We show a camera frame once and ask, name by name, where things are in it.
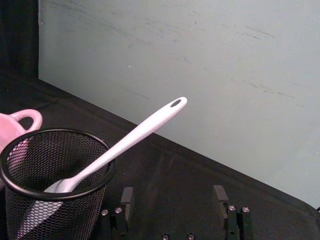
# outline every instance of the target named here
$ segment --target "spoon handle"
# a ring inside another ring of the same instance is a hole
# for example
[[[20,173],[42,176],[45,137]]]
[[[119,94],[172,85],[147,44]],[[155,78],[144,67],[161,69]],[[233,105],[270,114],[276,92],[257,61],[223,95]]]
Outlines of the spoon handle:
[[[179,97],[176,100],[168,103],[164,107],[160,108],[146,120],[140,123],[135,129],[129,132],[117,144],[115,144],[94,162],[92,162],[89,166],[87,166],[76,176],[74,176],[73,180],[79,183],[90,174],[94,173],[104,165],[111,162],[124,151],[128,150],[129,148],[149,136],[151,133],[156,131],[167,121],[172,119],[186,104],[187,99],[185,97]]]

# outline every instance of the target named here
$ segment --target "black mesh pencil cup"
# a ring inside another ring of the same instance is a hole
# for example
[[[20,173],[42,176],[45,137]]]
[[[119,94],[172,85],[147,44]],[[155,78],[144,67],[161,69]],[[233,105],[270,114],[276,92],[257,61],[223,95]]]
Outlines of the black mesh pencil cup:
[[[88,239],[106,184],[116,171],[115,161],[88,176],[73,192],[44,190],[73,177],[108,149],[97,137],[70,129],[38,130],[12,141],[0,155],[9,239]]]

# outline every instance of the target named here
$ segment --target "white spoon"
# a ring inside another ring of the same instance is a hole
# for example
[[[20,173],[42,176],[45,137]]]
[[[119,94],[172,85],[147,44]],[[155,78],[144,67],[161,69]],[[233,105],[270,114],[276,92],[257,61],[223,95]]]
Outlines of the white spoon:
[[[140,123],[135,129],[129,132],[124,138],[122,138],[117,144],[111,147],[107,152],[98,157],[89,166],[79,172],[77,175],[59,180],[49,186],[44,192],[46,193],[69,193],[72,192],[77,185],[83,181],[90,174],[98,171],[100,168],[111,162],[118,157],[124,151],[128,150],[162,125],[173,118],[185,105],[187,99],[185,97],[177,98],[168,103],[164,107],[160,108],[154,114],[149,116],[146,120]],[[35,201],[27,216],[22,222],[17,239],[22,238],[29,233],[32,229],[37,227],[43,221],[48,219],[54,214],[63,202],[50,202],[50,201]]]

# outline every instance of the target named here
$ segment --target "mesh cup rim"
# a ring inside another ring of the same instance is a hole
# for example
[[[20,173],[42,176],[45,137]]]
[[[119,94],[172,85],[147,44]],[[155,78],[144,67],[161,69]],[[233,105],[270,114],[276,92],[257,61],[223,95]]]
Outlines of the mesh cup rim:
[[[69,201],[69,200],[75,200],[78,198],[83,198],[85,196],[88,196],[101,188],[103,188],[107,183],[110,182],[112,177],[114,176],[116,172],[116,161],[115,158],[113,161],[109,163],[109,170],[105,177],[97,182],[96,184],[85,187],[80,190],[76,190],[73,192],[67,192],[67,193],[50,193],[50,192],[43,192],[43,191],[37,191],[33,190],[27,187],[22,187],[19,185],[19,183],[10,175],[8,166],[7,166],[7,158],[9,156],[10,151],[20,142],[23,140],[30,138],[35,135],[43,134],[43,133],[51,133],[51,132],[69,132],[69,133],[76,133],[80,134],[92,139],[95,139],[102,145],[104,145],[107,149],[109,149],[109,146],[100,138],[96,137],[95,135],[91,133],[87,133],[85,131],[81,131],[78,129],[72,129],[72,128],[47,128],[47,129],[41,129],[32,131],[26,134],[23,134],[19,136],[18,138],[14,139],[12,142],[10,142],[1,152],[0,154],[0,176],[5,183],[5,186],[10,188],[15,193],[32,198],[34,200],[42,200],[45,202],[60,202],[60,201]]]

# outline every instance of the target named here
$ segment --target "hole in spoon handle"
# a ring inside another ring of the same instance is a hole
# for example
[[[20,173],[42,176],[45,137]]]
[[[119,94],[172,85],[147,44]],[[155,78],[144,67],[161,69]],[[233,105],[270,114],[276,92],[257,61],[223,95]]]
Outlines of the hole in spoon handle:
[[[181,99],[178,99],[177,101],[171,104],[170,108],[177,106],[180,102],[181,102]]]

